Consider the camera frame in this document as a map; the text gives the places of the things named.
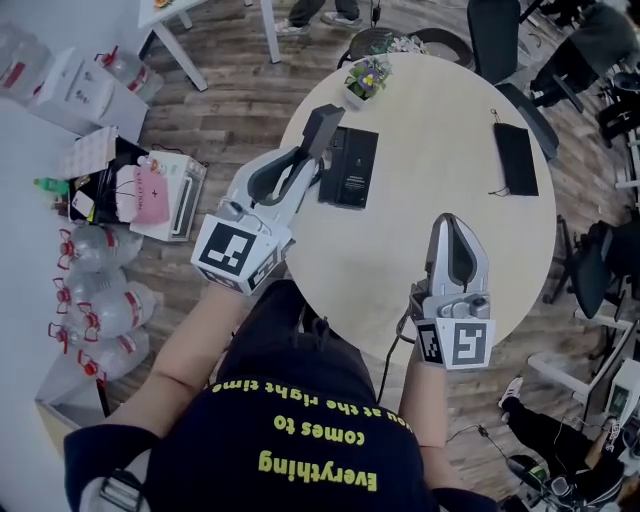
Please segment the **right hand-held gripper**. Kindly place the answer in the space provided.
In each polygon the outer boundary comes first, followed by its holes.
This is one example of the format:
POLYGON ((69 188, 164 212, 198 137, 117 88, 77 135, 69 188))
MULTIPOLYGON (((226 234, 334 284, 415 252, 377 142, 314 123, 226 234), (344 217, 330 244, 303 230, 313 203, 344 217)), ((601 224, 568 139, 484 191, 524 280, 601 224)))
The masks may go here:
POLYGON ((412 358, 448 371, 486 368, 496 331, 490 296, 446 295, 451 282, 464 292, 487 288, 488 257, 460 218, 445 213, 435 220, 425 270, 430 294, 418 285, 410 293, 409 311, 416 329, 412 358))

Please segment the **black telephone handset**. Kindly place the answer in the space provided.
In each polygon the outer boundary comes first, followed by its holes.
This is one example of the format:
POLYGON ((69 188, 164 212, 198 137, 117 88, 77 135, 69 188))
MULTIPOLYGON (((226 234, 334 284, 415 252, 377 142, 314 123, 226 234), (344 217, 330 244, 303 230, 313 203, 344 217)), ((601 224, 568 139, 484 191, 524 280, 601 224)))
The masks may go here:
POLYGON ((311 111, 300 145, 306 157, 319 159, 322 156, 345 113, 343 107, 333 104, 319 106, 311 111))

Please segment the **person's white shoulder harness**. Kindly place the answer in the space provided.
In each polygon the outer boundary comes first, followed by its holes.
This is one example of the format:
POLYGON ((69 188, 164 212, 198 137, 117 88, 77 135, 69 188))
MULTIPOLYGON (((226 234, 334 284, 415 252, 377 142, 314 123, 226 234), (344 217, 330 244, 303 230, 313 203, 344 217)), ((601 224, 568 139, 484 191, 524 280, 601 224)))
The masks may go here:
POLYGON ((96 478, 84 489, 79 512, 151 512, 142 482, 129 468, 96 478))

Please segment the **person's right forearm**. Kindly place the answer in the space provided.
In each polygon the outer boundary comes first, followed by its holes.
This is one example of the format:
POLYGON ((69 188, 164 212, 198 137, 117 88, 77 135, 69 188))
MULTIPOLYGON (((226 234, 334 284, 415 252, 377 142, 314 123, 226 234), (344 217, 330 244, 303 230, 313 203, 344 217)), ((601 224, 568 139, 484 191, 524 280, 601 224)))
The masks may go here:
POLYGON ((444 448, 448 434, 446 370, 412 357, 408 363, 399 415, 421 447, 444 448))

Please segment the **black telephone base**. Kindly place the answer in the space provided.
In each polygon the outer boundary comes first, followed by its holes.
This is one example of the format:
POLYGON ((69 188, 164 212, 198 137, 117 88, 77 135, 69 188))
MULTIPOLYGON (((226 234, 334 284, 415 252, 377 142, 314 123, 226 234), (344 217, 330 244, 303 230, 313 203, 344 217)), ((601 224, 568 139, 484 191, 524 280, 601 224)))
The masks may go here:
POLYGON ((366 207, 379 134, 338 127, 326 148, 329 164, 321 172, 318 201, 337 207, 366 207))

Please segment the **white pot purple flowers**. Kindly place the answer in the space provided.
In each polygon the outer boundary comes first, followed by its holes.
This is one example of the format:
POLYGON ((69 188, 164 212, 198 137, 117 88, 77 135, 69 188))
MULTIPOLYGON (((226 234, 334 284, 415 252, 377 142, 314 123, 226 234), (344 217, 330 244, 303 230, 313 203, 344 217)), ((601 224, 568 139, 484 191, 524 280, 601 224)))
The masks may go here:
POLYGON ((348 71, 344 81, 347 103, 356 110, 367 106, 386 88, 392 75, 392 65, 387 54, 373 55, 357 61, 348 71))

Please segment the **pink paper bag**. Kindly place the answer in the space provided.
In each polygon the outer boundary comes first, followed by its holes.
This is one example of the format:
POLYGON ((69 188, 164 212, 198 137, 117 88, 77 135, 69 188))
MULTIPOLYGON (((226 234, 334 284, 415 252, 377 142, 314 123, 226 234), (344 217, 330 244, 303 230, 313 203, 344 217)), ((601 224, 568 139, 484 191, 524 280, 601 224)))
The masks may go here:
POLYGON ((157 225, 169 220, 168 182, 160 174, 125 165, 116 173, 114 193, 121 222, 157 225))

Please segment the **black office chair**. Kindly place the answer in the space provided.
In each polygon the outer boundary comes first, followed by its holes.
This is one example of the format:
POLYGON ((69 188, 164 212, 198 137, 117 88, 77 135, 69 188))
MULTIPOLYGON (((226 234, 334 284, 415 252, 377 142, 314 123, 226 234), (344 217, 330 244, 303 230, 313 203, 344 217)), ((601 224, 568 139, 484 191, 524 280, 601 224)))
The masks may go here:
POLYGON ((640 302, 640 216, 620 226, 598 221, 580 236, 569 233, 563 216, 556 217, 556 224, 565 255, 553 261, 563 273, 553 292, 543 296, 545 304, 567 292, 592 319, 605 301, 622 305, 625 284, 630 286, 630 297, 640 302))

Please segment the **person's black trousers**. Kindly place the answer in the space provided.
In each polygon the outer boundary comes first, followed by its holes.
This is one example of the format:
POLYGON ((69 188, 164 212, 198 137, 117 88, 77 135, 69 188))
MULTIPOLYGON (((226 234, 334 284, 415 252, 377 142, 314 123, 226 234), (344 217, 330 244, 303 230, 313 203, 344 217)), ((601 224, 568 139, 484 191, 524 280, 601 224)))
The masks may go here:
POLYGON ((271 283, 234 335, 219 381, 263 377, 324 396, 372 405, 360 351, 319 317, 291 280, 271 283))

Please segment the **dark wicker chair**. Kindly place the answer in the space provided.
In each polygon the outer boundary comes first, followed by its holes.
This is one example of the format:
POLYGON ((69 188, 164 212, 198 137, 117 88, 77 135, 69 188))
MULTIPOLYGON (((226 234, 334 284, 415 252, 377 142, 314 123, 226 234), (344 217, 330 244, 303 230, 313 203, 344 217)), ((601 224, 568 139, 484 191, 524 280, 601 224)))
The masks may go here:
POLYGON ((345 63, 358 61, 366 56, 384 54, 395 39, 403 36, 403 33, 391 28, 374 27, 357 33, 347 50, 340 57, 337 69, 345 63))
POLYGON ((442 28, 424 28, 409 33, 411 39, 419 40, 427 53, 465 68, 473 64, 470 46, 454 33, 442 28))

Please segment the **clear water jug red cap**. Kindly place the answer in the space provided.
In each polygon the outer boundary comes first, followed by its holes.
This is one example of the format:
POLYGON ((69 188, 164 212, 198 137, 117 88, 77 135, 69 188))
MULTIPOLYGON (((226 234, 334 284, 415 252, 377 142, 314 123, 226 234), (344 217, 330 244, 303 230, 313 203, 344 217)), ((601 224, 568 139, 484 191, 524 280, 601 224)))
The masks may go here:
POLYGON ((87 376, 104 385, 130 373, 148 353, 149 335, 140 327, 116 338, 83 342, 78 347, 76 360, 87 376))
POLYGON ((89 302, 80 302, 84 340, 117 338, 144 325, 153 315, 158 296, 146 285, 128 282, 96 293, 89 302))
POLYGON ((84 350, 87 347, 84 331, 74 325, 50 322, 47 334, 62 345, 64 354, 68 354, 71 350, 84 350))
POLYGON ((125 266, 139 254, 143 236, 117 225, 83 225, 60 229, 57 267, 78 272, 100 272, 125 266))
POLYGON ((120 50, 118 46, 111 52, 96 54, 94 61, 145 103, 149 103, 164 85, 163 78, 137 54, 120 50))
POLYGON ((65 315, 79 310, 78 304, 90 302, 99 292, 119 288, 126 284, 126 277, 120 268, 100 272, 80 272, 73 270, 66 278, 53 279, 58 301, 56 313, 65 315))

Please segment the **white patterned paper bag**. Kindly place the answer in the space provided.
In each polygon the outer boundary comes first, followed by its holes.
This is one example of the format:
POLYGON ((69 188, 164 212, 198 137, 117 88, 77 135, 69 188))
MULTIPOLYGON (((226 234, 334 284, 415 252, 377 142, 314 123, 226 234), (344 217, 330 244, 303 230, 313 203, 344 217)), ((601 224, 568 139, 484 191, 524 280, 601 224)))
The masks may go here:
POLYGON ((61 176, 73 179, 106 169, 116 157, 118 128, 104 127, 74 142, 61 160, 61 176))

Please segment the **white rectangular table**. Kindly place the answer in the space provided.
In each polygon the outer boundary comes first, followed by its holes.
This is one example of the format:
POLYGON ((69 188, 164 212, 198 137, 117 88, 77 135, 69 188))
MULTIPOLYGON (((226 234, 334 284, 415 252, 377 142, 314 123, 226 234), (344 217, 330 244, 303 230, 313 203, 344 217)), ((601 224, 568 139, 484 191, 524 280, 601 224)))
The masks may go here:
MULTIPOLYGON (((166 6, 157 7, 156 0, 140 0, 138 18, 138 27, 140 29, 150 29, 157 36, 194 87, 200 92, 205 91, 208 88, 208 84, 174 34, 167 28, 165 22, 178 17, 184 28, 190 30, 193 24, 188 11, 207 1, 169 0, 166 6)), ((259 3, 270 61, 272 64, 280 63, 281 54, 276 33, 273 0, 243 0, 243 2, 246 7, 252 6, 255 2, 259 3)))

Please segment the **dark office chair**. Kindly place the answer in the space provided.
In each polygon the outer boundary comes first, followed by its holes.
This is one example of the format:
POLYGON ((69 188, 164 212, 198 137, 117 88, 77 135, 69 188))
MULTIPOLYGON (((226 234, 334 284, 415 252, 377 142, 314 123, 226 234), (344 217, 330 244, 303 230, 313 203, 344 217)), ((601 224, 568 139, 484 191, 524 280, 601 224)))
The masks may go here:
POLYGON ((518 67, 519 17, 518 0, 469 0, 467 22, 475 72, 520 112, 549 162, 557 156, 556 132, 533 102, 508 82, 518 67))

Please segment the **open cardboard box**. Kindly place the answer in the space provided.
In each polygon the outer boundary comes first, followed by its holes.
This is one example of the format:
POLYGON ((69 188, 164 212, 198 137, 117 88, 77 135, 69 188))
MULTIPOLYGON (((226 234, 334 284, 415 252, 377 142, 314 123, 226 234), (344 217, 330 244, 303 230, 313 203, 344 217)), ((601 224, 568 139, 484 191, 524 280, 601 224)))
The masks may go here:
POLYGON ((61 459, 64 438, 73 431, 102 422, 109 413, 104 389, 69 351, 60 353, 35 397, 44 429, 61 459))

